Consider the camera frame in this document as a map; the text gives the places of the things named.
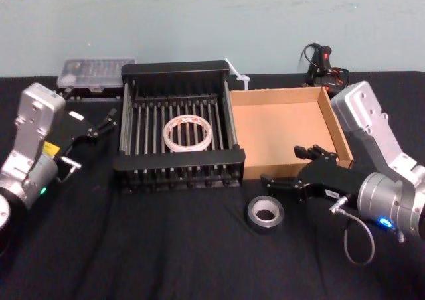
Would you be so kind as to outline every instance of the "robotic arm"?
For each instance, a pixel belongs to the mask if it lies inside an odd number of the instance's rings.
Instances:
[[[262,182],[270,189],[290,188],[300,201],[313,196],[330,200],[334,202],[332,213],[359,222],[372,244],[371,256],[363,265],[373,258],[373,237],[365,223],[345,211],[344,206],[358,210],[365,221],[395,232],[400,242],[405,234],[425,239],[425,167],[403,153],[369,83],[350,85],[332,99],[331,105],[343,130],[362,141],[378,172],[365,175],[340,167],[335,153],[314,145],[310,149],[294,148],[296,157],[311,162],[291,183],[266,175]],[[347,257],[356,263],[347,251],[347,230],[344,246]]]
[[[116,125],[112,109],[94,127],[76,112],[65,113],[65,99],[34,83],[21,94],[15,120],[15,144],[0,170],[0,255],[7,247],[11,227],[21,221],[53,179],[64,182],[81,164],[66,155],[82,139],[97,139]],[[67,166],[68,176],[57,177]]]
[[[332,99],[341,127],[358,137],[378,173],[362,183],[357,197],[361,216],[425,239],[425,167],[403,153],[366,81]]]

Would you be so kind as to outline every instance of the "yellow label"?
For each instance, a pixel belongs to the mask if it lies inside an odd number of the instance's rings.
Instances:
[[[45,152],[50,157],[54,157],[60,150],[59,146],[56,146],[55,144],[45,142],[43,147],[43,152]]]

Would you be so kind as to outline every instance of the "blue led light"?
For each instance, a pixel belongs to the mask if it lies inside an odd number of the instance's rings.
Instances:
[[[392,228],[392,222],[386,219],[385,217],[380,217],[378,221],[379,221],[379,224],[384,225],[387,228]]]

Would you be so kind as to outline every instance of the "silver robotic arm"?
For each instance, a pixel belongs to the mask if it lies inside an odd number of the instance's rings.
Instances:
[[[378,173],[362,183],[362,217],[425,239],[425,167],[402,151],[368,82],[353,84],[332,99],[341,127],[365,146]]]
[[[11,223],[19,221],[58,172],[52,157],[42,151],[64,109],[65,99],[41,84],[21,94],[15,144],[0,170],[0,255],[9,242]]]

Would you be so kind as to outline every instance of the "open cardboard box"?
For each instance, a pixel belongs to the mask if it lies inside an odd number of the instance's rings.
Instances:
[[[245,150],[244,179],[294,177],[309,160],[294,146],[317,144],[350,167],[353,156],[324,88],[231,91],[238,144]]]

